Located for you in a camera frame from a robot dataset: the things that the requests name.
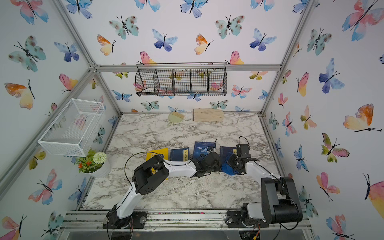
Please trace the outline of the blue microfiber cloth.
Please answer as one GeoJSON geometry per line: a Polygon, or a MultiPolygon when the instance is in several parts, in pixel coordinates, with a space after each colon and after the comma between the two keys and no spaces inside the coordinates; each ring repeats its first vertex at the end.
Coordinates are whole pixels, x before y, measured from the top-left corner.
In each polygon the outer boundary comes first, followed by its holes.
{"type": "Polygon", "coordinates": [[[225,155],[222,155],[222,161],[221,161],[221,170],[222,172],[234,176],[234,175],[240,175],[240,173],[235,170],[233,167],[230,166],[229,160],[234,155],[234,153],[227,153],[225,155]]]}

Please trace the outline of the blue Little Prince book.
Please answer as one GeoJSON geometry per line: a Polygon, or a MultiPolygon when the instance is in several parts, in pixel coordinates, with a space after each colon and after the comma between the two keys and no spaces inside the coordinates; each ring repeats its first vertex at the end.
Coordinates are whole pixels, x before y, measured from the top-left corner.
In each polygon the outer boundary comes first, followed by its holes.
{"type": "Polygon", "coordinates": [[[198,159],[201,155],[207,155],[210,152],[214,152],[216,150],[215,142],[195,142],[194,151],[193,151],[193,159],[198,159]]]}

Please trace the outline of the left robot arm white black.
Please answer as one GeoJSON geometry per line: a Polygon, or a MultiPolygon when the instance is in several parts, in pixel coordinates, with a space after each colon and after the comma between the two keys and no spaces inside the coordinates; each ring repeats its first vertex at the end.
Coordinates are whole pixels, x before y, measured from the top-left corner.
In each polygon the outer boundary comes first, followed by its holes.
{"type": "Polygon", "coordinates": [[[152,193],[166,179],[173,177],[201,178],[221,167],[221,157],[211,152],[187,162],[168,161],[155,155],[134,170],[130,188],[122,200],[113,206],[103,223],[103,229],[113,230],[134,226],[133,212],[144,195],[152,193]]]}

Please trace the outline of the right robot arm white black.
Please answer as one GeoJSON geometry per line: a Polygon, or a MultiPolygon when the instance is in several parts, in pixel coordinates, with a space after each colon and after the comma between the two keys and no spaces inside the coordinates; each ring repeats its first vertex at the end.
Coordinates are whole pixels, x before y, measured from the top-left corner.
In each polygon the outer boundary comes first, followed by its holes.
{"type": "Polygon", "coordinates": [[[253,158],[241,158],[232,154],[222,163],[222,171],[228,175],[249,175],[261,186],[261,197],[252,203],[244,203],[235,218],[245,227],[267,227],[270,224],[295,223],[293,230],[303,220],[296,185],[289,177],[271,173],[253,158]]]}

